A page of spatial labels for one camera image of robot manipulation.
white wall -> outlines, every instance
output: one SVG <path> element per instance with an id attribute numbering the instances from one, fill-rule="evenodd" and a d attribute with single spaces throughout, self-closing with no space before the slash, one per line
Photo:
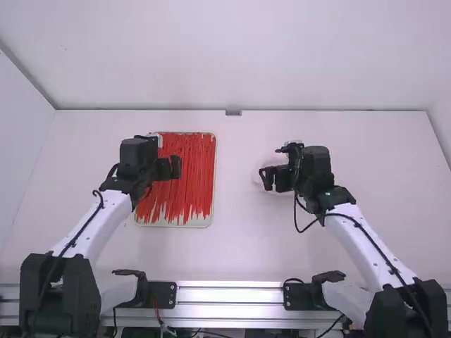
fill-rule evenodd
<path id="1" fill-rule="evenodd" d="M 17 272 L 31 251 L 45 252 L 65 236 L 117 162 L 121 140 L 155 130 L 218 137 L 213 222 L 205 229 L 167 229 L 138 227 L 129 217 L 104 249 L 100 268 L 174 280 L 308 279 L 338 269 L 358 279 L 323 228 L 295 232 L 291 194 L 271 196 L 252 182 L 262 156 L 302 135 L 330 149 L 337 183 L 355 195 L 398 258 L 422 278 L 451 283 L 451 173 L 426 114 L 418 111 L 245 111 L 241 118 L 224 111 L 59 111 L 0 267 Z M 300 225 L 311 219 L 298 213 Z"/>
<path id="2" fill-rule="evenodd" d="M 417 108 L 451 160 L 451 1 L 0 1 L 61 108 Z"/>
<path id="3" fill-rule="evenodd" d="M 0 50 L 0 250 L 53 116 L 53 107 Z"/>

black cable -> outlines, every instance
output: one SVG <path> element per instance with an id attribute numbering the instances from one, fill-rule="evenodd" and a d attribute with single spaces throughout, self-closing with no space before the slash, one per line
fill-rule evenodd
<path id="1" fill-rule="evenodd" d="M 379 245 L 377 245 L 377 243 L 375 243 L 374 239 L 370 236 L 370 234 L 362 227 L 362 225 L 357 222 L 353 217 L 345 215 L 344 213 L 327 213 L 324 215 L 320 215 L 318 216 L 315 220 L 313 220 L 312 222 L 310 222 L 303 230 L 299 231 L 299 229 L 297 228 L 297 224 L 295 223 L 295 227 L 296 230 L 299 233 L 304 232 L 305 230 L 307 230 L 309 227 L 311 227 L 314 223 L 316 223 L 319 220 L 324 220 L 324 218 L 326 217 L 330 217 L 330 216 L 338 216 L 338 217 L 343 217 L 346 218 L 347 220 L 350 220 L 351 222 L 354 223 L 354 226 L 359 228 L 365 235 L 365 237 L 370 241 L 370 243 L 374 246 L 374 248 L 377 250 L 377 252 L 381 255 L 381 257 L 383 258 L 383 260 L 385 261 L 385 263 L 388 265 L 388 267 L 391 269 L 391 271 L 395 274 L 395 276 L 398 278 L 398 280 L 401 282 L 402 286 L 404 287 L 404 290 L 407 294 L 407 296 L 410 298 L 410 301 L 412 302 L 412 307 L 414 308 L 414 310 L 416 310 L 418 312 L 418 314 L 420 315 L 421 320 L 423 321 L 424 325 L 426 326 L 426 329 L 429 333 L 429 336 L 431 338 L 434 337 L 433 331 L 432 331 L 432 327 L 431 324 L 429 322 L 429 319 L 426 317 L 426 314 L 424 313 L 423 309 L 420 307 L 420 304 L 418 303 L 418 301 L 416 300 L 415 295 L 413 294 L 413 292 L 410 290 L 409 286 L 407 285 L 407 283 L 405 282 L 404 278 L 402 278 L 400 272 L 398 271 L 398 269 L 392 264 L 392 262 L 390 261 L 390 259 L 388 259 L 388 257 L 384 254 L 384 252 L 382 251 L 382 249 L 379 247 Z"/>
<path id="2" fill-rule="evenodd" d="M 333 322 L 333 324 L 323 333 L 321 333 L 317 338 L 322 338 L 324 337 L 326 334 L 328 334 L 330 331 L 332 331 L 333 327 L 337 325 L 337 323 L 342 320 L 342 318 L 345 317 L 345 315 L 341 315 L 340 317 L 338 317 L 335 322 Z"/>
<path id="3" fill-rule="evenodd" d="M 200 330 L 202 330 L 201 327 L 190 338 L 196 337 L 196 335 L 200 332 Z"/>
<path id="4" fill-rule="evenodd" d="M 299 227 L 297 226 L 297 212 L 296 212 L 296 209 L 297 209 L 297 208 L 296 208 L 296 205 L 297 205 L 297 204 L 301 205 L 301 206 L 303 207 L 303 209 L 304 209 L 305 211 L 307 211 L 307 209 L 301 204 L 301 202 L 299 202 L 299 199 L 297 198 L 297 193 L 295 192 L 295 205 L 294 205 L 294 207 L 293 207 L 293 219 L 294 219 L 294 221 L 295 221 L 295 228 L 296 228 L 296 231 L 297 231 L 298 233 L 302 234 L 303 232 L 306 232 L 306 231 L 307 231 L 313 224 L 315 224 L 316 221 L 319 220 L 319 219 L 317 218 L 317 219 L 311 221 L 304 229 L 299 230 Z"/>
<path id="5" fill-rule="evenodd" d="M 286 281 L 284 281 L 283 285 L 287 284 L 288 282 L 298 282 L 298 283 L 304 284 L 303 280 L 300 280 L 299 278 L 292 277 L 292 278 L 288 278 Z"/>
<path id="6" fill-rule="evenodd" d="M 208 331 L 202 331 L 202 330 L 198 331 L 197 333 L 210 334 L 212 336 L 217 336 L 217 337 L 221 337 L 221 338 L 233 338 L 231 336 L 226 336 L 225 334 L 215 333 L 215 332 L 208 332 Z"/>
<path id="7" fill-rule="evenodd" d="M 113 308 L 113 323 L 114 323 L 114 328 L 113 328 L 113 334 L 111 335 L 112 338 L 114 338 L 118 334 L 118 323 L 116 321 L 116 308 Z"/>
<path id="8" fill-rule="evenodd" d="M 35 332 L 37 317 L 39 315 L 39 311 L 41 310 L 42 301 L 44 300 L 44 295 L 47 292 L 47 288 L 49 287 L 52 275 L 55 273 L 56 269 L 58 268 L 60 260 L 63 258 L 64 254 L 67 252 L 67 250 L 69 250 L 70 247 L 75 246 L 75 243 L 76 243 L 78 237 L 80 237 L 80 235 L 83 233 L 83 231 L 85 231 L 86 227 L 91 223 L 91 221 L 94 219 L 94 217 L 104 207 L 104 197 L 101 195 L 101 193 L 98 190 L 92 190 L 92 194 L 94 196 L 98 196 L 100 198 L 100 203 L 97 206 L 96 210 L 92 213 L 92 215 L 87 219 L 85 224 L 77 232 L 77 234 L 66 244 L 66 246 L 63 248 L 63 250 L 61 250 L 60 254 L 56 257 L 54 264 L 52 265 L 49 272 L 47 273 L 44 283 L 42 284 L 41 293 L 39 294 L 39 301 L 37 303 L 37 309 L 36 309 L 35 317 L 33 319 L 32 329 L 30 330 L 31 334 L 33 334 Z"/>
<path id="9" fill-rule="evenodd" d="M 302 210 L 304 210 L 304 211 L 306 211 L 306 212 L 309 212 L 309 211 L 307 210 L 307 207 L 304 206 L 304 204 L 302 204 L 301 201 L 299 200 L 299 193 L 298 193 L 298 192 L 295 192 L 295 199 L 296 199 L 297 205 L 300 206 L 300 207 L 302 208 Z"/>

